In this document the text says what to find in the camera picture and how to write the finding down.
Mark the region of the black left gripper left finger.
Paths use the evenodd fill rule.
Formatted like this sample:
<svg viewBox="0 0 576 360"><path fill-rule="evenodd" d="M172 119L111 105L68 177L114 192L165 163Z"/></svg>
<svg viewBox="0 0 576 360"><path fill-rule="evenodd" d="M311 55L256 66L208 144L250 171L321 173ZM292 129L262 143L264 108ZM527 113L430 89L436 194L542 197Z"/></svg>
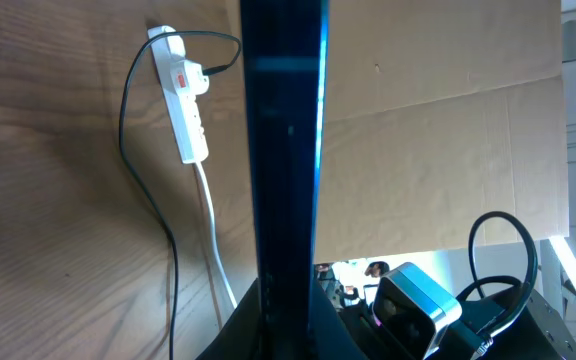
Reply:
<svg viewBox="0 0 576 360"><path fill-rule="evenodd" d="M224 327L197 360L262 360L263 317L255 279Z"/></svg>

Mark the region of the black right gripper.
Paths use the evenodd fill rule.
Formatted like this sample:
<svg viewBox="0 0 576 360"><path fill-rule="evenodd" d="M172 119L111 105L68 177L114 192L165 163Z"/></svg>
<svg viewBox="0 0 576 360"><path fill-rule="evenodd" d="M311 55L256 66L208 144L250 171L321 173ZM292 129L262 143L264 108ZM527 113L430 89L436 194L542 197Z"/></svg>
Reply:
<svg viewBox="0 0 576 360"><path fill-rule="evenodd" d="M486 330L519 297L516 286L483 300L461 303L462 315L451 324L440 348L426 359L576 360L576 341L561 315L536 291L521 313L497 334ZM381 325L372 308L361 301L340 311L355 343L370 359L408 359L412 355Z"/></svg>

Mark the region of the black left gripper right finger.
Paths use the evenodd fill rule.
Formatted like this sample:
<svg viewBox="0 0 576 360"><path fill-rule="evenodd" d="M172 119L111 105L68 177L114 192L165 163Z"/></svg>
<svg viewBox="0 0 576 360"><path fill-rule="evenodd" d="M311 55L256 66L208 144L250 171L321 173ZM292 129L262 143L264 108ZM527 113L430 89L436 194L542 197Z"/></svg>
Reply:
<svg viewBox="0 0 576 360"><path fill-rule="evenodd" d="M312 359L366 359L316 280L311 281L309 327Z"/></svg>

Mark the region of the blue Galaxy smartphone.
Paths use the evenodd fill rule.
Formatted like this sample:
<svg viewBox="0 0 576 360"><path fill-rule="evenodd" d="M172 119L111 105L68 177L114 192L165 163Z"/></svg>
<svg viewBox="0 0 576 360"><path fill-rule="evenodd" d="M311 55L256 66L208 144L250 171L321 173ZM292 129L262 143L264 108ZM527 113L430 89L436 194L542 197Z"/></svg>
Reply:
<svg viewBox="0 0 576 360"><path fill-rule="evenodd" d="M242 0L240 14L261 356L306 359L329 4Z"/></svg>

